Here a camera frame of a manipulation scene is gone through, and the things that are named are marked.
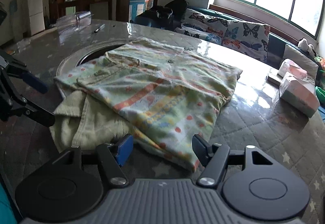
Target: glossy table surface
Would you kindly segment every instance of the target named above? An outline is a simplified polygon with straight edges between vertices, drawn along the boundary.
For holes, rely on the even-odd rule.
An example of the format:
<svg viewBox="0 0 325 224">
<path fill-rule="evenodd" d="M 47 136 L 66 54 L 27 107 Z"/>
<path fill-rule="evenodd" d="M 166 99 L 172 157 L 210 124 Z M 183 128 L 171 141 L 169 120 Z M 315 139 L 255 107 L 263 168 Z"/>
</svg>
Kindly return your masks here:
<svg viewBox="0 0 325 224">
<path fill-rule="evenodd" d="M 100 25 L 105 28 L 94 34 Z M 63 73 L 76 65 L 85 54 L 94 49 L 127 43 L 146 37 L 162 43 L 196 48 L 197 52 L 212 59 L 243 70 L 232 100 L 220 112 L 210 142 L 227 144 L 231 149 L 243 150 L 254 145 L 299 175 L 309 186 L 311 204 L 303 221 L 324 222 L 323 191 L 325 190 L 325 129 L 318 112 L 308 119 L 297 109 L 278 98 L 276 86 L 267 82 L 270 66 L 237 51 L 175 32 L 115 21 L 93 20 L 92 24 L 71 36 L 52 32 L 33 40 L 31 45 L 17 54 L 30 71 L 50 85 L 47 94 L 41 95 L 20 80 L 14 84 L 24 96 L 49 111 L 62 101 L 53 83 L 56 72 Z M 64 64 L 61 61 L 69 58 Z M 12 117 L 0 123 L 0 162 L 15 188 L 17 184 L 51 156 L 56 154 L 48 128 L 25 116 Z M 93 167 L 86 168 L 96 173 Z M 135 147 L 123 168 L 126 175 L 134 177 L 196 179 L 196 173 L 147 154 Z M 238 167 L 230 168 L 229 173 Z"/>
</svg>

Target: blue cabinet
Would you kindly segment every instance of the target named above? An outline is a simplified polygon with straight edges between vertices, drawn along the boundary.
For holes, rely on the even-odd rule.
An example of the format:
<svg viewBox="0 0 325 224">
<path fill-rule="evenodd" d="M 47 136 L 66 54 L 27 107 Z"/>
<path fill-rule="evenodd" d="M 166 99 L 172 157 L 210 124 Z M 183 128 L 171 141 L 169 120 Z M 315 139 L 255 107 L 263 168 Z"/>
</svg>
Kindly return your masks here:
<svg viewBox="0 0 325 224">
<path fill-rule="evenodd" d="M 130 0 L 129 21 L 143 13 L 147 8 L 148 0 Z"/>
</svg>

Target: green window frame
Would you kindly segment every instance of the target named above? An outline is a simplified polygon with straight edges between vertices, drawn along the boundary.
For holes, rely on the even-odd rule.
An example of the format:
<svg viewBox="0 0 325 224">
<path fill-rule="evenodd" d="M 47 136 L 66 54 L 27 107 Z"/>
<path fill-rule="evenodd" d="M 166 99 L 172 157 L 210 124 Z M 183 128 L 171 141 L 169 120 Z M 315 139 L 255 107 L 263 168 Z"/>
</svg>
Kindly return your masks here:
<svg viewBox="0 0 325 224">
<path fill-rule="evenodd" d="M 315 40 L 318 37 L 318 34 L 320 32 L 320 29 L 321 29 L 321 22 L 323 20 L 323 15 L 324 15 L 325 0 L 323 0 L 322 9 L 321 9 L 321 16 L 320 16 L 320 20 L 318 21 L 317 30 L 316 30 L 315 35 L 311 34 L 310 32 L 306 31 L 301 26 L 299 26 L 296 23 L 294 23 L 294 22 L 291 21 L 292 13 L 294 11 L 294 6 L 295 6 L 295 0 L 292 0 L 290 15 L 289 15 L 289 18 L 288 19 L 286 19 L 286 18 L 284 18 L 284 17 L 282 17 L 282 16 L 280 16 L 280 15 L 278 15 L 278 14 L 276 14 L 276 13 L 274 13 L 274 12 L 268 10 L 268 9 L 265 9 L 265 8 L 259 6 L 259 5 L 256 5 L 256 1 L 257 0 L 254 0 L 254 3 L 251 3 L 251 2 L 248 2 L 248 1 L 245 1 L 245 0 L 237 0 L 237 1 L 243 2 L 243 3 L 248 4 L 248 5 L 251 5 L 251 6 L 254 6 L 254 7 L 256 7 L 258 9 L 261 9 L 261 10 L 263 10 L 263 11 L 269 13 L 269 14 L 272 14 L 275 17 L 278 17 L 279 19 L 284 20 L 285 22 L 288 22 L 291 25 L 295 26 L 296 28 L 300 29 L 301 31 L 303 31 L 304 33 L 306 33 L 307 35 L 309 35 L 310 37 L 312 37 Z"/>
</svg>

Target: white refrigerator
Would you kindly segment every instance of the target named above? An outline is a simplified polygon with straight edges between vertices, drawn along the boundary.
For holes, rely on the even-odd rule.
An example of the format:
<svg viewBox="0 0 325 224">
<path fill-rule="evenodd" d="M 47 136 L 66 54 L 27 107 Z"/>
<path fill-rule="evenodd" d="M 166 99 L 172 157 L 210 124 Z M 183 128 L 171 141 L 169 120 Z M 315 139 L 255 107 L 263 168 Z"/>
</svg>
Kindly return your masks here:
<svg viewBox="0 0 325 224">
<path fill-rule="evenodd" d="M 43 0 L 27 0 L 27 2 L 28 2 L 30 35 L 33 36 L 45 30 Z"/>
</svg>

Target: plastic container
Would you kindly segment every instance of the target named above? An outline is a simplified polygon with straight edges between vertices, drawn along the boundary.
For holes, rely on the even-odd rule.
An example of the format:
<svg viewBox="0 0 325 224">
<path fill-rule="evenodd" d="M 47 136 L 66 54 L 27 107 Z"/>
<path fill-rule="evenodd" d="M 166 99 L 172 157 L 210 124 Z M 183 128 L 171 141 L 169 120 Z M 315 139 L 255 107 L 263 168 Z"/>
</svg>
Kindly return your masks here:
<svg viewBox="0 0 325 224">
<path fill-rule="evenodd" d="M 91 12 L 82 11 L 58 18 L 56 26 L 59 34 L 81 30 L 91 24 Z"/>
<path fill-rule="evenodd" d="M 24 51 L 28 45 L 30 45 L 30 38 L 22 39 L 21 41 L 17 42 L 16 45 L 13 45 L 8 52 L 11 55 L 18 54 Z"/>
</svg>

